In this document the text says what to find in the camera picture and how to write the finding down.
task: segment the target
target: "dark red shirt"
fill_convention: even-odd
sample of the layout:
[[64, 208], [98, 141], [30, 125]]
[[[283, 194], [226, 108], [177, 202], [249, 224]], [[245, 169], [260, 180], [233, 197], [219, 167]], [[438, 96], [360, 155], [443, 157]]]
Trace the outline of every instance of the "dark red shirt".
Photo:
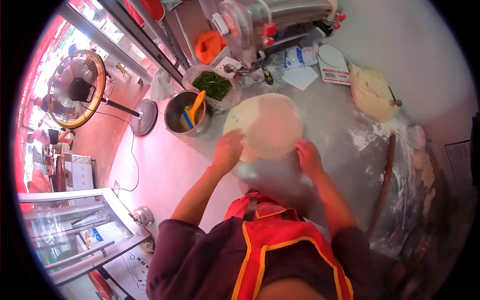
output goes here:
[[[243, 220], [232, 217], [205, 234], [197, 226], [165, 220], [147, 275], [150, 300], [231, 299], [247, 245]], [[332, 249], [350, 279], [355, 299], [379, 299], [370, 246], [358, 228], [338, 232]], [[268, 251], [262, 286], [286, 277], [307, 281], [326, 299], [337, 299], [332, 268], [308, 241]]]

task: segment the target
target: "dough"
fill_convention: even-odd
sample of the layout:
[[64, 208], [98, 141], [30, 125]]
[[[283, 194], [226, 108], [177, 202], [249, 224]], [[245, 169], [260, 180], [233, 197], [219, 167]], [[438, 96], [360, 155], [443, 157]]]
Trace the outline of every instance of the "dough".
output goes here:
[[413, 167], [417, 170], [421, 170], [425, 156], [428, 156], [425, 152], [417, 151], [413, 154]]
[[398, 113], [398, 106], [391, 106], [393, 95], [383, 74], [364, 71], [353, 63], [348, 64], [353, 102], [364, 113], [384, 123]]
[[430, 205], [432, 200], [435, 197], [435, 189], [432, 189], [430, 193], [425, 196], [425, 201], [423, 201], [423, 218], [428, 219], [428, 212], [430, 211]]
[[425, 160], [423, 161], [421, 179], [423, 180], [423, 186], [429, 189], [432, 187], [435, 175], [433, 174], [432, 163], [430, 162], [430, 156], [425, 154]]
[[425, 132], [419, 125], [407, 128], [407, 142], [418, 151], [425, 151]]
[[430, 155], [425, 152], [417, 151], [413, 154], [413, 167], [421, 170], [421, 180], [423, 186], [429, 189], [435, 181], [435, 174], [433, 173], [433, 166], [430, 162]]
[[237, 128], [245, 133], [240, 160], [281, 160], [295, 149], [303, 122], [290, 98], [264, 94], [243, 100], [228, 112], [223, 134]]

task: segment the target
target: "orange plastic bag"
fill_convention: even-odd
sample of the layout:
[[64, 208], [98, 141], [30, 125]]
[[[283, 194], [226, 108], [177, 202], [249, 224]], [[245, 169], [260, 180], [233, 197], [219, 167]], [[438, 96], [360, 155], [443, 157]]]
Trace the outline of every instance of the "orange plastic bag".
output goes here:
[[217, 30], [202, 32], [195, 46], [195, 55], [203, 64], [211, 63], [226, 46], [225, 41]]

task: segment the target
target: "glass display case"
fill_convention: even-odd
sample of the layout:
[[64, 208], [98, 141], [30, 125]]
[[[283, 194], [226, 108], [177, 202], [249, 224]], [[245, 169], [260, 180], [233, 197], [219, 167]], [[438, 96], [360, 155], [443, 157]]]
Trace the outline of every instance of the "glass display case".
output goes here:
[[52, 281], [63, 285], [139, 245], [150, 233], [135, 224], [110, 188], [19, 193], [32, 250]]

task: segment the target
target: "white tile floor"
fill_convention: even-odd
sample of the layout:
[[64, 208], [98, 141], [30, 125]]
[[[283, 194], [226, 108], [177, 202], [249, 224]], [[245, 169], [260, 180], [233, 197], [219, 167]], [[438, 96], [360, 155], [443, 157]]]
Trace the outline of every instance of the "white tile floor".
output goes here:
[[[138, 187], [133, 192], [119, 192], [120, 201], [130, 212], [141, 205], [152, 210], [155, 222], [149, 231], [155, 239], [158, 224], [171, 216], [184, 194], [211, 164], [166, 129], [163, 119], [166, 101], [158, 103], [160, 113], [152, 132], [145, 137], [135, 137], [133, 141], [133, 154], [140, 174]], [[109, 187], [113, 187], [115, 181], [125, 189], [136, 185], [137, 166], [130, 151], [131, 145], [132, 131], [127, 128], [115, 156]], [[246, 183], [231, 174], [226, 175], [208, 203], [200, 228], [209, 232], [220, 223], [229, 204], [242, 197], [247, 189]]]

